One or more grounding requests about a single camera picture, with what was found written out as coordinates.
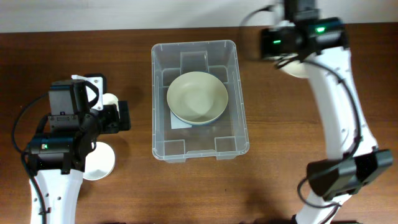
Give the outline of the cream plastic cup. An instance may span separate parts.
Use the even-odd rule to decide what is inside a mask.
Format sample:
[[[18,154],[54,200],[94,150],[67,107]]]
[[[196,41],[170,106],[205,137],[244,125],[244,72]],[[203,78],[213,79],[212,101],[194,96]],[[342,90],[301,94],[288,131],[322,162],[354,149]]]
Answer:
[[[102,96],[103,99],[103,105],[116,105],[117,108],[119,108],[118,106],[118,98],[117,96],[115,96],[112,93],[105,93]]]

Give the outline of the cream large bowl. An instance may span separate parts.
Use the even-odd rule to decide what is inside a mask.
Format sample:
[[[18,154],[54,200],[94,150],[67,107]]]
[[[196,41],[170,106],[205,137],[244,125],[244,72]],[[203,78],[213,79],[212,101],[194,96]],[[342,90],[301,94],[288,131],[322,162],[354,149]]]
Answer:
[[[286,60],[278,64],[277,68],[296,78],[308,78],[305,66],[299,60]]]

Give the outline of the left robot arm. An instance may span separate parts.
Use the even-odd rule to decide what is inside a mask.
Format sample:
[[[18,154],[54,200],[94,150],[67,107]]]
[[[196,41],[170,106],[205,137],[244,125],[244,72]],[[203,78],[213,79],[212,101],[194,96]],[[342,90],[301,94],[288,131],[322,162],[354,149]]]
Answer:
[[[101,73],[51,84],[50,113],[21,155],[30,179],[31,223],[74,223],[86,157],[99,148],[97,138],[130,130],[128,103],[105,104],[106,92]]]

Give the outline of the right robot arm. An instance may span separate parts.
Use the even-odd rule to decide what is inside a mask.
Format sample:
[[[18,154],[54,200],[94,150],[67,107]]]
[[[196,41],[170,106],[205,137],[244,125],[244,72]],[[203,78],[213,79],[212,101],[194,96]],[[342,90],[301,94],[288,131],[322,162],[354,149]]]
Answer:
[[[310,193],[292,223],[331,223],[342,205],[393,163],[367,126],[351,70],[345,25],[322,19],[315,1],[266,6],[275,24],[261,34],[261,57],[291,76],[306,78],[322,120],[327,157],[307,165]]]

